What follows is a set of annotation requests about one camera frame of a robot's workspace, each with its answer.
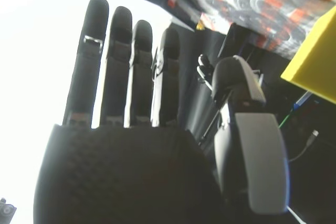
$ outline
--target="white background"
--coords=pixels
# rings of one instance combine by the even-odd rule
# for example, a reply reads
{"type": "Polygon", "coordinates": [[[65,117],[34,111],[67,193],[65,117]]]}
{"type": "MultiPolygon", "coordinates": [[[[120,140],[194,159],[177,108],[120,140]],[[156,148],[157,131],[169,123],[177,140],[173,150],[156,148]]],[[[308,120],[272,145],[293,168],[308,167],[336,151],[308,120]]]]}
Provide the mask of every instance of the white background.
{"type": "MultiPolygon", "coordinates": [[[[109,21],[115,8],[123,5],[133,14],[133,25],[139,19],[150,22],[155,49],[170,15],[144,0],[107,1],[109,21]]],[[[52,126],[62,122],[88,3],[0,0],[0,197],[17,207],[11,224],[33,223],[35,184],[52,126]]]]}

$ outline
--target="bright light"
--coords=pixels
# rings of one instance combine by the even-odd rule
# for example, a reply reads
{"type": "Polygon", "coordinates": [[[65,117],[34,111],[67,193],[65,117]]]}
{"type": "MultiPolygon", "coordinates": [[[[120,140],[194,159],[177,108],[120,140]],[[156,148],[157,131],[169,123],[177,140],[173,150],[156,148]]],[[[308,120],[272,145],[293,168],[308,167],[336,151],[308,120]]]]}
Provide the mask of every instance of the bright light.
{"type": "MultiPolygon", "coordinates": [[[[150,22],[155,50],[170,15],[144,0],[107,1],[109,21],[122,5],[132,12],[133,25],[139,19],[150,22]]],[[[0,0],[0,198],[17,207],[11,224],[33,223],[35,183],[52,126],[62,122],[88,3],[0,0]]],[[[100,102],[98,92],[96,123],[100,102]]]]}

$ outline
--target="camera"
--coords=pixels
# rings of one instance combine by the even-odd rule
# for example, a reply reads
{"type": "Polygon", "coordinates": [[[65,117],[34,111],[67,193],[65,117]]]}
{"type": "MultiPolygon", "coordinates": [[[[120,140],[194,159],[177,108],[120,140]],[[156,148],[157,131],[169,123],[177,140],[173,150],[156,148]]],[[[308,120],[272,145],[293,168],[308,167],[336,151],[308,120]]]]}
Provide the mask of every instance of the camera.
{"type": "Polygon", "coordinates": [[[0,224],[9,224],[14,216],[16,207],[11,204],[6,204],[6,200],[0,200],[0,224]]]}

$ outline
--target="patterned fabric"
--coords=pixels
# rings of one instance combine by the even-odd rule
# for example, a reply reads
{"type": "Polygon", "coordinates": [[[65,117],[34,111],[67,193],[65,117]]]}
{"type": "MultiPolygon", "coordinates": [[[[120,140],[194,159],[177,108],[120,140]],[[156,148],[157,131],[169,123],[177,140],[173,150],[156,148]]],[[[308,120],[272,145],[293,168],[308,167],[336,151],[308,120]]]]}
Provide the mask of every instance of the patterned fabric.
{"type": "Polygon", "coordinates": [[[316,20],[336,0],[198,0],[206,27],[227,33],[232,22],[261,36],[254,45],[291,59],[316,20]]]}

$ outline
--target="yellow block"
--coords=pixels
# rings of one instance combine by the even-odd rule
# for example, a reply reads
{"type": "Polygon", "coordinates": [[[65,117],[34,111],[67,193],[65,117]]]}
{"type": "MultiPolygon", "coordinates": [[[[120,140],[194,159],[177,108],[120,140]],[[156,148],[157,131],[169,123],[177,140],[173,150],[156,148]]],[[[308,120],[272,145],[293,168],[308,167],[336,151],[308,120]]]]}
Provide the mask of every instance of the yellow block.
{"type": "Polygon", "coordinates": [[[336,103],[336,6],[316,21],[281,77],[336,103]]]}

